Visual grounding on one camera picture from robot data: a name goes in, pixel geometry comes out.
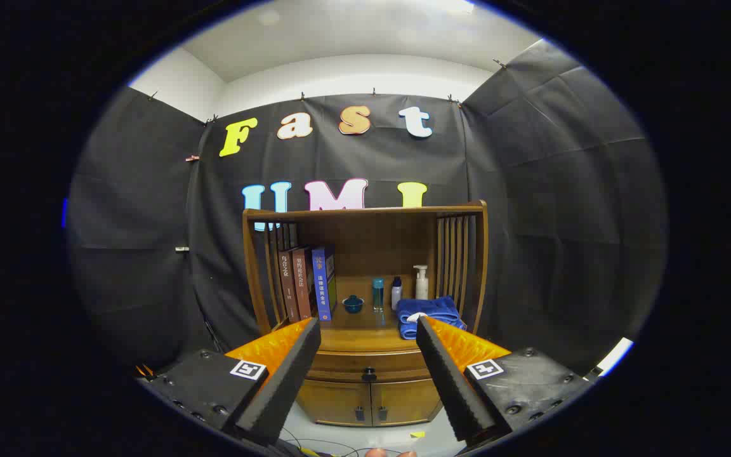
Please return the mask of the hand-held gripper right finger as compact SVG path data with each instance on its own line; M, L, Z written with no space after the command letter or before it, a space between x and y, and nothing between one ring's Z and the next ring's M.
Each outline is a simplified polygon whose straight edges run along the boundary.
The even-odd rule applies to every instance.
M510 351L421 316L416 343L449 417L467 448L521 434L568 407L595 384L539 349Z

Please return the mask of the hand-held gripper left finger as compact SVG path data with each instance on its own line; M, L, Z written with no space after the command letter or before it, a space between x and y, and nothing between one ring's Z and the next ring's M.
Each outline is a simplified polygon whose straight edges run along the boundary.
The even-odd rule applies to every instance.
M142 368L142 385L201 425L269 447L320 344L319 320L302 319L227 353L202 349L165 371Z

